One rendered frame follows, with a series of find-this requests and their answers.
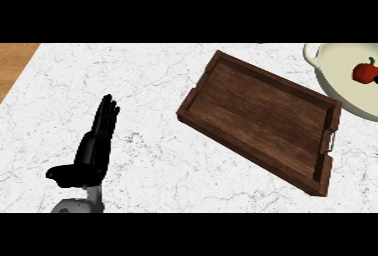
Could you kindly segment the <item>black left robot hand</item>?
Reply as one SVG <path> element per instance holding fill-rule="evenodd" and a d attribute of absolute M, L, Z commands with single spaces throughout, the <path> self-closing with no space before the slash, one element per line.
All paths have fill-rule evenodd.
<path fill-rule="evenodd" d="M 61 188 L 95 187 L 102 184 L 108 172 L 118 113 L 120 107 L 108 94 L 98 107 L 92 129 L 83 136 L 74 163 L 55 166 L 46 172 L 46 178 L 55 180 Z"/>

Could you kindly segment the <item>red bell pepper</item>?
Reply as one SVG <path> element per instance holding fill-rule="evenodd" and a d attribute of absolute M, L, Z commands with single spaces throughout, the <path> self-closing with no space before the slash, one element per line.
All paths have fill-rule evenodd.
<path fill-rule="evenodd" d="M 352 78 L 362 84 L 374 82 L 374 77 L 378 75 L 378 67 L 375 66 L 375 59 L 369 57 L 368 63 L 361 63 L 353 69 Z"/>

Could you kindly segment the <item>cream white pot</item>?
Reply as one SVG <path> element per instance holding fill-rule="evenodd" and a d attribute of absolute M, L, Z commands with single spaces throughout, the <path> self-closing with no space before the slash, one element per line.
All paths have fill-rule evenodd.
<path fill-rule="evenodd" d="M 378 122 L 378 81 L 368 84 L 353 80 L 359 64 L 372 64 L 378 69 L 378 43 L 324 43 L 318 54 L 307 54 L 306 62 L 315 67 L 316 78 L 327 95 L 343 102 L 343 108 L 361 118 Z"/>

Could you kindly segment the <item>brown wooden tray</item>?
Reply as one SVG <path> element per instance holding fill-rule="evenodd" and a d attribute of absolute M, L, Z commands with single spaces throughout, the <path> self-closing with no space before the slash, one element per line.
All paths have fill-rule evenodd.
<path fill-rule="evenodd" d="M 328 195 L 343 103 L 216 52 L 177 119 L 309 195 Z"/>

